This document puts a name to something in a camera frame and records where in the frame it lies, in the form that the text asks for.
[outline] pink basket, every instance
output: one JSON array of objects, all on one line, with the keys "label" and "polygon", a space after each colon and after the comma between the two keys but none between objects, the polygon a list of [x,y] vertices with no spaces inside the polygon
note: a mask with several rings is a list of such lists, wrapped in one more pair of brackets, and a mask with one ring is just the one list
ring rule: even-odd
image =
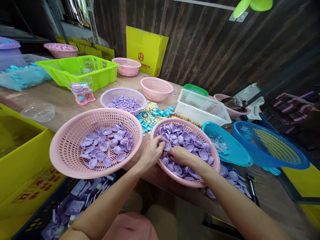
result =
[{"label": "pink basket", "polygon": [[[179,119],[179,118],[168,118],[168,119],[163,119],[161,121],[159,121],[153,128],[152,132],[151,132],[151,136],[150,138],[155,138],[158,132],[159,127],[162,127],[165,124],[182,124],[183,128],[187,129],[189,132],[194,132],[197,135],[197,138],[201,139],[204,142],[207,142],[211,145],[211,152],[210,152],[210,156],[214,158],[214,162],[211,165],[211,167],[217,171],[220,172],[220,158],[219,158],[219,154],[215,148],[215,146],[212,144],[210,138],[203,132],[201,131],[198,127],[196,127],[195,125],[193,125],[192,123],[189,123],[185,120]],[[187,187],[193,187],[193,188],[204,188],[206,187],[206,183],[202,180],[196,180],[196,181],[188,181],[185,180],[181,177],[178,177],[176,175],[174,175],[167,167],[166,165],[164,165],[161,161],[158,161],[159,166],[162,168],[162,170],[165,171],[165,173],[167,175],[169,175],[169,177],[171,177],[173,180],[177,181],[178,183],[181,183],[182,185],[185,185]]]},{"label": "pink basket", "polygon": [[173,91],[173,86],[160,78],[143,78],[140,84],[143,88],[143,95],[152,102],[163,102]]},{"label": "pink basket", "polygon": [[[213,96],[213,99],[217,100],[219,102],[221,102],[223,99],[226,99],[226,98],[229,98],[229,96],[223,95],[223,94],[215,94]],[[232,110],[232,109],[230,109],[228,107],[226,107],[226,109],[227,109],[227,112],[228,112],[230,118],[236,118],[236,117],[240,117],[242,115],[248,115],[250,113],[250,109],[249,108],[246,108],[247,111],[245,113],[241,113],[241,112]]]},{"label": "pink basket", "polygon": [[[60,45],[60,46],[69,46],[74,50],[58,50],[54,48],[50,48],[52,45]],[[57,59],[60,58],[68,58],[68,57],[77,57],[78,56],[78,49],[74,46],[63,44],[63,43],[45,43],[43,45],[49,52]]]},{"label": "pink basket", "polygon": [[[104,126],[110,128],[121,122],[124,128],[132,132],[134,144],[127,158],[117,162],[113,149],[109,146],[106,155],[111,158],[112,165],[105,167],[99,163],[90,170],[83,158],[80,143],[84,136],[94,129]],[[98,108],[81,113],[67,121],[54,135],[50,145],[50,159],[53,166],[66,176],[78,179],[93,179],[113,173],[126,165],[138,152],[143,138],[142,127],[132,114],[115,108]]]},{"label": "pink basket", "polygon": [[135,77],[141,67],[141,63],[130,58],[113,58],[112,61],[119,64],[118,73],[125,77]]},{"label": "pink basket", "polygon": [[136,111],[131,111],[128,113],[137,116],[142,109],[147,107],[147,100],[144,95],[136,90],[131,88],[113,88],[108,91],[105,91],[100,97],[100,103],[103,107],[107,107],[107,105],[114,99],[119,98],[121,96],[128,96],[129,98],[135,98],[140,105],[140,108]]}]

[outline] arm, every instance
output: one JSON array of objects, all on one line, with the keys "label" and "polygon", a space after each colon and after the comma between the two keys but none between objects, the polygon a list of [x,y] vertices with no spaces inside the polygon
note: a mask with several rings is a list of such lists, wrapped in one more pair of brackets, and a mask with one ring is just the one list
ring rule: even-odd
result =
[{"label": "arm", "polygon": [[196,171],[208,185],[232,223],[247,240],[290,239],[289,236],[257,205],[237,190],[200,157],[175,146],[172,160]]},{"label": "arm", "polygon": [[111,227],[123,204],[129,197],[140,177],[159,160],[165,142],[158,141],[161,136],[147,142],[140,160],[107,191],[97,198],[74,221],[63,234],[61,240],[100,240]]}]

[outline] forearm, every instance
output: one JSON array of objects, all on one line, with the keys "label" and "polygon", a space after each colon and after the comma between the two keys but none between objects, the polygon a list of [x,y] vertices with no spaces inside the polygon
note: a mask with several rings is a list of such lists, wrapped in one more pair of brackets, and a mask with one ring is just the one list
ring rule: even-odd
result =
[{"label": "forearm", "polygon": [[74,221],[62,239],[76,235],[79,236],[77,239],[102,239],[143,174],[142,168],[136,164]]},{"label": "forearm", "polygon": [[208,185],[246,240],[290,239],[266,213],[204,161],[195,162],[192,168]]}]

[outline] clear plastic bowl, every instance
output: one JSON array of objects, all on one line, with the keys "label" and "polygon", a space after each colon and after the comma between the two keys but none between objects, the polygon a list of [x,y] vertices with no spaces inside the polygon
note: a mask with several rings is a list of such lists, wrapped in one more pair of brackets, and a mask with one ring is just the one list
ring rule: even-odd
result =
[{"label": "clear plastic bowl", "polygon": [[48,122],[54,118],[55,107],[50,103],[31,104],[20,112],[24,118],[30,118],[37,122]]}]

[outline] table surface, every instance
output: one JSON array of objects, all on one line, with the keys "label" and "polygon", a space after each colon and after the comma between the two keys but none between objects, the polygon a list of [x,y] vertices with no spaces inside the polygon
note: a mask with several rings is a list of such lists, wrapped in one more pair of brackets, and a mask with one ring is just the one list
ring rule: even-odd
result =
[{"label": "table surface", "polygon": [[[109,84],[103,89],[98,89],[94,93],[96,98],[95,102],[91,102],[85,106],[78,105],[71,91],[65,87],[58,86],[54,81],[27,89],[23,92],[0,88],[0,102],[18,112],[31,103],[47,102],[54,104],[56,107],[55,118],[42,124],[56,132],[72,117],[87,110],[101,108],[102,106],[99,99],[101,94],[106,90],[117,87],[127,87],[142,92],[140,80],[148,76],[149,75],[140,72],[136,77],[132,78],[118,75],[116,82]],[[160,108],[166,109],[170,104],[177,105],[177,99],[182,86],[173,83],[172,85],[176,95],[169,95],[164,102],[158,103]],[[135,165],[149,139],[150,135],[146,133],[140,150],[124,169],[129,170]],[[256,165],[249,168],[235,167],[243,176],[245,176],[246,173],[250,173],[258,179],[254,186],[261,209],[271,216],[292,239],[319,239],[319,231],[312,226],[300,206],[291,201],[281,183],[273,174],[264,171]],[[167,176],[158,165],[153,166],[148,173],[143,176],[143,179],[199,207],[201,210],[232,224],[219,202],[209,198],[204,188],[195,189],[183,186]]]}]

